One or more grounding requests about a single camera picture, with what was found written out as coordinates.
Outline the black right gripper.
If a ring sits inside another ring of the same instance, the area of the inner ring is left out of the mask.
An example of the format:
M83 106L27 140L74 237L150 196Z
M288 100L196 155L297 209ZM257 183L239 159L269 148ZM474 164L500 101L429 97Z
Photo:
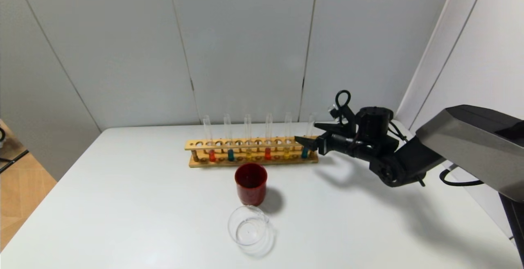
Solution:
M314 127L324 130L325 133L316 137L295 136L296 143L302 145L304 149L311 151L318 150L319 154L326 155L330 151L352 156L353 149L360 145L360 141L355 137L343 135L344 126L341 124L314 123Z

